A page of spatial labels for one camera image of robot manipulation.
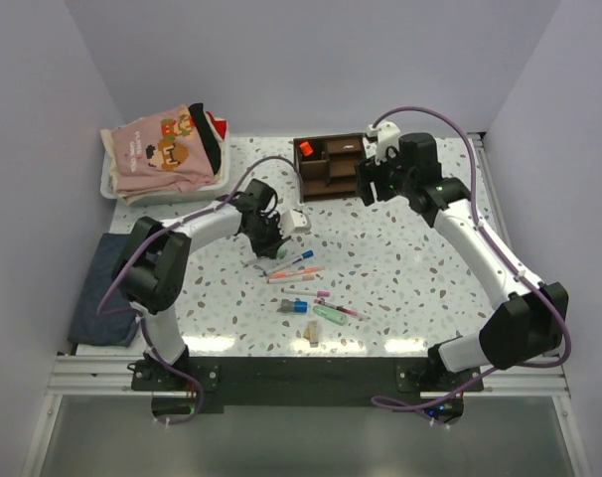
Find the green capped pen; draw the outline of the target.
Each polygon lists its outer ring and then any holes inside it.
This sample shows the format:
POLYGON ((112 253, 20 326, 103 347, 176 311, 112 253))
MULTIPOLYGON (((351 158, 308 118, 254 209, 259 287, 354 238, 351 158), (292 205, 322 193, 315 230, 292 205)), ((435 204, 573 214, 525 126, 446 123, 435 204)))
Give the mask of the green capped pen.
POLYGON ((250 260, 244 260, 241 264, 243 266, 252 266, 252 265, 256 265, 260 262, 263 262, 265 260, 278 260, 278 259, 282 259, 286 256, 287 251, 285 249, 281 249, 279 250, 274 257, 267 257, 267 256, 261 256, 261 257, 256 257, 256 258, 252 258, 250 260))

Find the brown wooden desk organizer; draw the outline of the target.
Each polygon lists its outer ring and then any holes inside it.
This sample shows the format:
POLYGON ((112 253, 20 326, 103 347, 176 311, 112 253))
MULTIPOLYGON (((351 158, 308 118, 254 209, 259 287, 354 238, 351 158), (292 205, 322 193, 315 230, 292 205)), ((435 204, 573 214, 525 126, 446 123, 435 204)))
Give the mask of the brown wooden desk organizer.
POLYGON ((353 197, 356 166, 366 158, 362 133, 299 137, 293 140, 294 162, 305 202, 353 197), (299 144, 309 141, 314 155, 304 157, 299 144))

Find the blue capped pen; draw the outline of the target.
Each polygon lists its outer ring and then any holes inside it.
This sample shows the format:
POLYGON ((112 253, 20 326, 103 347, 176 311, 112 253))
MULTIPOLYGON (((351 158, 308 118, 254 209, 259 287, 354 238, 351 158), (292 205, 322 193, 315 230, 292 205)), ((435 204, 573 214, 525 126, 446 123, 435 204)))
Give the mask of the blue capped pen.
POLYGON ((281 270, 287 269, 287 268, 291 267, 292 265, 295 265, 296 263, 304 261, 305 259, 311 258, 313 256, 314 256, 313 250, 306 250, 300 254, 293 256, 291 259, 289 259, 287 261, 283 261, 282 263, 279 263, 279 264, 275 265, 274 267, 267 269, 266 271, 263 272, 263 275, 270 276, 270 275, 276 274, 277 272, 280 272, 281 270))

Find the orange black highlighter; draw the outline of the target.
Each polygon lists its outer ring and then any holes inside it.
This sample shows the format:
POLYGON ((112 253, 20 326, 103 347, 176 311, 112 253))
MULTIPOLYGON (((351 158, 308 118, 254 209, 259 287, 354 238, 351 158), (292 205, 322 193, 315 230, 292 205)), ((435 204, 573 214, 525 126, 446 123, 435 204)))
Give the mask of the orange black highlighter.
POLYGON ((304 157, 311 157, 314 155, 314 149, 309 141, 303 141, 299 144, 299 150, 304 157))

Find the pink capped pen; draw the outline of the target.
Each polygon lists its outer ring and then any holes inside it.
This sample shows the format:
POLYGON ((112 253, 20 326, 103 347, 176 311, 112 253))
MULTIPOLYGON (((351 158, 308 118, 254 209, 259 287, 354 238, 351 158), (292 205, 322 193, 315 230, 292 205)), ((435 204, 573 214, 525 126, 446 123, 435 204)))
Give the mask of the pink capped pen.
POLYGON ((281 292, 285 294, 295 295, 295 296, 310 296, 316 298, 327 298, 330 297, 331 294, 329 291, 325 290, 312 290, 312 289, 297 289, 297 288, 281 288, 281 292))

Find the red clear pen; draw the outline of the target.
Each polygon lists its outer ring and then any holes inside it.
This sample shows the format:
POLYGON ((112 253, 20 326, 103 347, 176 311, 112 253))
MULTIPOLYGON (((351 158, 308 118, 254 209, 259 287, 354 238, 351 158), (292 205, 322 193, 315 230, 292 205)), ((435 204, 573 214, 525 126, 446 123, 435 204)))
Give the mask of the red clear pen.
POLYGON ((341 305, 335 305, 335 304, 332 304, 332 303, 328 303, 328 302, 326 302, 322 298, 316 298, 314 300, 314 302, 316 304, 318 304, 318 305, 322 305, 322 306, 325 306, 325 307, 330 308, 332 310, 336 310, 338 312, 341 312, 341 313, 344 313, 344 314, 356 317, 356 318, 358 318, 360 320, 370 320, 371 319, 371 317, 369 315, 366 315, 364 313, 361 313, 361 312, 358 312, 358 311, 346 308, 346 307, 341 306, 341 305))

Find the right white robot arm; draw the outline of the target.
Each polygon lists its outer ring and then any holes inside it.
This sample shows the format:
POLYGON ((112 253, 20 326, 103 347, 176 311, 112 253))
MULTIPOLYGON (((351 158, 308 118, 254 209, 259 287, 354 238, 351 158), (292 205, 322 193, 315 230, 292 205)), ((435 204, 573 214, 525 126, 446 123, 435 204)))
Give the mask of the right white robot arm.
POLYGON ((465 184, 444 175, 434 137, 403 134, 391 122, 372 127, 367 137, 376 153, 356 168, 363 203, 405 198, 460 254, 494 310, 480 331, 430 348, 422 380, 446 391, 464 372, 482 366, 507 370, 564 349, 565 288, 546 283, 506 247, 479 214, 465 184))

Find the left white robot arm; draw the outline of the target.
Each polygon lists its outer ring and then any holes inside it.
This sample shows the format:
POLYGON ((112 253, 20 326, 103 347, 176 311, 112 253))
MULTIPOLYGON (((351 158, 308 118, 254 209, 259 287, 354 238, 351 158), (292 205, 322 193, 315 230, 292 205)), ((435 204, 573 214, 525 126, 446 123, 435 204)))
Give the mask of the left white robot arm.
POLYGON ((258 258, 274 258, 288 241, 276 211, 278 195, 253 179, 246 189, 211 202, 174 220, 139 219, 112 272, 113 291, 131 304, 147 345, 144 359, 132 369, 137 391, 192 389, 189 349, 175 310, 195 251, 236 235, 248 238, 258 258))

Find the blue grey sharpener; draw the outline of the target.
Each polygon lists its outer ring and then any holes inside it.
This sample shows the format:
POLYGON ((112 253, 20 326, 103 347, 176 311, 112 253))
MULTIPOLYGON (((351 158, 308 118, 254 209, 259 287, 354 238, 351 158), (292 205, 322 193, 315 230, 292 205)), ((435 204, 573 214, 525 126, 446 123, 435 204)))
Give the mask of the blue grey sharpener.
POLYGON ((277 312, 284 314, 305 314, 308 312, 308 303, 302 300, 282 299, 277 312))

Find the green transparent case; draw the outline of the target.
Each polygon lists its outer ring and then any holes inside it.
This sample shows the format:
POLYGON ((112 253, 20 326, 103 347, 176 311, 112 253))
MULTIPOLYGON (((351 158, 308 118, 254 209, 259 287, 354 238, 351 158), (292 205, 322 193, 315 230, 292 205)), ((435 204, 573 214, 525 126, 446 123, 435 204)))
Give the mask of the green transparent case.
POLYGON ((328 320, 329 322, 334 323, 339 326, 345 326, 348 321, 346 314, 344 314, 338 310, 324 306, 324 305, 316 304, 312 308, 312 311, 317 316, 319 316, 325 320, 328 320))

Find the beige eraser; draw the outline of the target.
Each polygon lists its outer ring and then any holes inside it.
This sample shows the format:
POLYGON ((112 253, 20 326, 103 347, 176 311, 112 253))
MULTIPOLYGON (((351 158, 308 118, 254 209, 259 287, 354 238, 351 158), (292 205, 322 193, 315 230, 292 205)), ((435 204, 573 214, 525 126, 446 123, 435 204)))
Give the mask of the beige eraser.
POLYGON ((311 347, 318 347, 320 343, 320 327, 316 320, 308 323, 303 337, 309 342, 311 347))

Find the black red folded garment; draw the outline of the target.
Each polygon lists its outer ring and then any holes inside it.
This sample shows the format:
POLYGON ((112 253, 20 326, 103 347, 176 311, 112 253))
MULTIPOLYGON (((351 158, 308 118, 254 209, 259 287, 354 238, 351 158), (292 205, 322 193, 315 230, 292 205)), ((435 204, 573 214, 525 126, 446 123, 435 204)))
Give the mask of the black red folded garment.
POLYGON ((200 135, 213 173, 218 174, 223 165, 223 152, 227 133, 227 121, 205 110, 200 102, 188 106, 194 125, 200 135))

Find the pink pixel-print shirt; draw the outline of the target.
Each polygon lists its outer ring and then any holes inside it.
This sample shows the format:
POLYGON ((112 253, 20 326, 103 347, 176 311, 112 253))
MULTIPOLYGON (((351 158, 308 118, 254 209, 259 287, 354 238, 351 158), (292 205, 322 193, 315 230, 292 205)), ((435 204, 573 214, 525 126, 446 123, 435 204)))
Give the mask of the pink pixel-print shirt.
POLYGON ((155 191, 197 191, 216 182, 188 105, 102 129, 112 158, 115 193, 124 198, 155 191))

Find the blue folded cloth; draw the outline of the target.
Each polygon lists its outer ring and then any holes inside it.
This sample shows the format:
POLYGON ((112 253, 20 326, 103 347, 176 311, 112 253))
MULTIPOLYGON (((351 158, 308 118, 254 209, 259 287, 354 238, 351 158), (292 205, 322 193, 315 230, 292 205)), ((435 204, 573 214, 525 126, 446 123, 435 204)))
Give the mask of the blue folded cloth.
POLYGON ((128 348, 135 338, 138 324, 129 302, 120 291, 113 293, 105 310, 122 309, 122 312, 111 316, 97 312, 112 283, 111 273, 127 241, 128 236, 120 234, 106 233, 100 238, 68 331, 68 340, 72 344, 128 348))

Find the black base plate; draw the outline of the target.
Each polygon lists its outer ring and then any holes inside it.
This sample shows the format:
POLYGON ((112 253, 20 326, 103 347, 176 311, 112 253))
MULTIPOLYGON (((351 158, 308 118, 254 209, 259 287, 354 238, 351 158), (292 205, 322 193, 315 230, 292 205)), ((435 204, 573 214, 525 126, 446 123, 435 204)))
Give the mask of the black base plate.
POLYGON ((156 417, 222 413, 237 406, 367 407, 451 420, 483 373, 436 368, 427 358, 188 357, 167 369, 150 356, 127 366, 156 417))

